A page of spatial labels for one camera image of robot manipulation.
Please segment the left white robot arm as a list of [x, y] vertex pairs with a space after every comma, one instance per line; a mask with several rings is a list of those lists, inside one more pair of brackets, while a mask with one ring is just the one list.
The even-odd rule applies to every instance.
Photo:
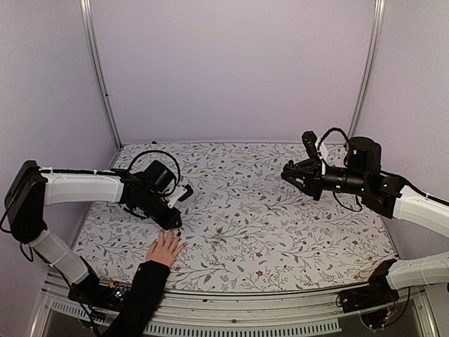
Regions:
[[164, 230], [181, 227], [178, 202], [193, 193], [182, 185], [180, 174], [159, 161], [136, 173], [129, 169], [108, 171], [43, 168], [35, 161], [23, 163], [4, 198], [1, 220], [11, 234], [31, 252], [36, 252], [51, 267], [59, 270], [90, 305], [104, 299], [104, 289], [89, 264], [71, 250], [43, 219], [47, 206], [67, 203], [105, 202], [123, 205], [137, 218], [150, 218]]

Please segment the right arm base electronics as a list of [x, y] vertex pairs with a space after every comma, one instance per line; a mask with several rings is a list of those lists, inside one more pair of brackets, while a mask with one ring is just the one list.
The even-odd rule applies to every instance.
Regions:
[[335, 299], [335, 305], [342, 308], [343, 313], [384, 306], [384, 309], [359, 315], [362, 325], [372, 332], [383, 330], [397, 323], [408, 309], [411, 288], [408, 288], [405, 304], [402, 311], [398, 313], [399, 292], [392, 289], [387, 282], [389, 268], [396, 262], [398, 262], [396, 259], [381, 262], [369, 276], [367, 285], [339, 292]]

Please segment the person's bare hand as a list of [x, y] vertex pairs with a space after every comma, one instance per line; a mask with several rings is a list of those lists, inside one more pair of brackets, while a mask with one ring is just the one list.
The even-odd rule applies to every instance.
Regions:
[[150, 246], [146, 261], [153, 261], [172, 268], [186, 246], [186, 244], [180, 244], [180, 235], [175, 234], [173, 230], [167, 232], [162, 230], [159, 233], [159, 238]]

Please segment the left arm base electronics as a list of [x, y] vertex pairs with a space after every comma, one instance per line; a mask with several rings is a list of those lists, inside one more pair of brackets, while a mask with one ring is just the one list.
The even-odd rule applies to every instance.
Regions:
[[100, 336], [95, 319], [102, 322], [106, 319], [106, 314], [97, 312], [95, 308], [120, 311], [123, 307], [123, 301], [128, 297], [130, 291], [129, 285], [120, 282], [102, 284], [98, 276], [89, 271], [87, 276], [78, 284], [70, 282], [64, 274], [61, 274], [65, 283], [69, 287], [69, 299], [76, 301], [88, 318], [88, 326], [91, 331]]

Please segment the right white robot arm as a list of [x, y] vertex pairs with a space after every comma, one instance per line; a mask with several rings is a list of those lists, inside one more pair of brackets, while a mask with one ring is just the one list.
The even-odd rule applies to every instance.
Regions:
[[[322, 142], [307, 131], [302, 136], [308, 159], [289, 161], [282, 179], [318, 201], [323, 191], [347, 193], [358, 203], [386, 218], [405, 220], [448, 236], [448, 202], [425, 193], [404, 177], [381, 169], [380, 144], [366, 137], [346, 141], [343, 167], [329, 166]], [[382, 262], [371, 274], [363, 300], [379, 305], [390, 291], [412, 286], [448, 283], [448, 253], [412, 260], [391, 259]]]

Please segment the black sleeved forearm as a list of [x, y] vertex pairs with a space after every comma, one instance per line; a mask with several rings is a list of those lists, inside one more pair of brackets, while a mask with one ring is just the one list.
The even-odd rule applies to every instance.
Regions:
[[170, 268], [155, 261], [141, 263], [118, 316], [102, 336], [141, 336], [159, 305]]

